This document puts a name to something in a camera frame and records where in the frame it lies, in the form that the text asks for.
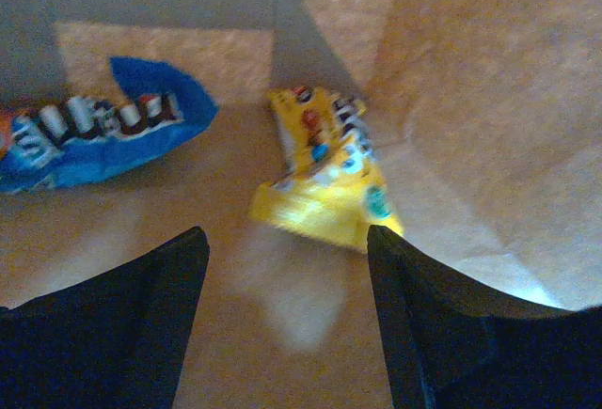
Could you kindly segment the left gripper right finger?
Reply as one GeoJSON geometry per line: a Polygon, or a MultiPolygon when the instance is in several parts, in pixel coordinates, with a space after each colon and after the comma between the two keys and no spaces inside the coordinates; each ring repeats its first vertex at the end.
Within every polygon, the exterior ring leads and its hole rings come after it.
{"type": "Polygon", "coordinates": [[[597,408],[601,310],[537,304],[429,257],[389,228],[367,236],[397,408],[597,408]]]}

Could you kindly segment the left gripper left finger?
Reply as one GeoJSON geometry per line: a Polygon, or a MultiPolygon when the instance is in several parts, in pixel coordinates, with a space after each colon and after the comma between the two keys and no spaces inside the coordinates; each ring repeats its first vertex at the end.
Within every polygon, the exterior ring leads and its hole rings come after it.
{"type": "Polygon", "coordinates": [[[171,407],[209,256],[193,227],[79,284],[2,307],[2,407],[171,407]]]}

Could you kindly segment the yellow snack packet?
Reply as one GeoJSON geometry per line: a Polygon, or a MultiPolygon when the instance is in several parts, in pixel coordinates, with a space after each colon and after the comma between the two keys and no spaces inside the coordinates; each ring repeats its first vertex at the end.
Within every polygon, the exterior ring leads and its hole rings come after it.
{"type": "Polygon", "coordinates": [[[250,206],[254,219],[361,252],[370,226],[404,233],[374,156],[362,100],[299,86],[271,90],[269,102],[286,171],[258,187],[250,206]]]}

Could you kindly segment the brown paper bag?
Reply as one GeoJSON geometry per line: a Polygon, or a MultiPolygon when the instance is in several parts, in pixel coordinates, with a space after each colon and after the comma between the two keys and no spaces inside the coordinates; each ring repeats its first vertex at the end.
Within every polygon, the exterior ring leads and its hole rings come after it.
{"type": "Polygon", "coordinates": [[[410,242],[544,304],[601,301],[601,0],[1,0],[1,97],[121,100],[165,60],[211,127],[106,181],[1,198],[16,307],[199,226],[211,258],[178,408],[388,408],[366,257],[252,222],[283,167],[266,93],[362,97],[410,242]]]}

